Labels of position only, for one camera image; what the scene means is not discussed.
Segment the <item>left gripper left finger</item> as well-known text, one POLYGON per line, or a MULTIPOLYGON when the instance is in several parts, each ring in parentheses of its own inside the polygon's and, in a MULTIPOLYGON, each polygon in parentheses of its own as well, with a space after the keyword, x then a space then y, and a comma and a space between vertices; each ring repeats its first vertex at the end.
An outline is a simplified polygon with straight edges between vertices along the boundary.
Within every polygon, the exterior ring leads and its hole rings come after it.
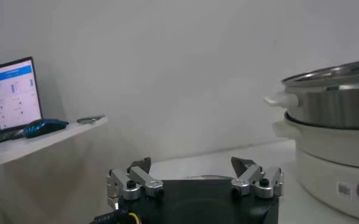
POLYGON ((107 203, 112 209, 118 209, 119 199, 136 201, 141 192, 147 198, 161 199, 164 197, 164 184, 150 176, 151 158, 145 157, 133 161, 124 172, 121 169, 110 169, 106 176, 107 203))

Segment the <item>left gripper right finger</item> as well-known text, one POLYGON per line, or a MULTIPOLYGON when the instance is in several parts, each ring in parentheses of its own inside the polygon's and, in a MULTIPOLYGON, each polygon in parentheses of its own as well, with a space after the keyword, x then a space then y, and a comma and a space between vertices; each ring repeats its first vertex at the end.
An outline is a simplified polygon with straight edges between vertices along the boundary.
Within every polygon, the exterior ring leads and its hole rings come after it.
POLYGON ((231 157, 236 178, 231 180, 232 196, 242 198, 251 192, 256 197, 270 199, 284 195, 284 173, 280 167, 262 168, 251 159, 231 157))

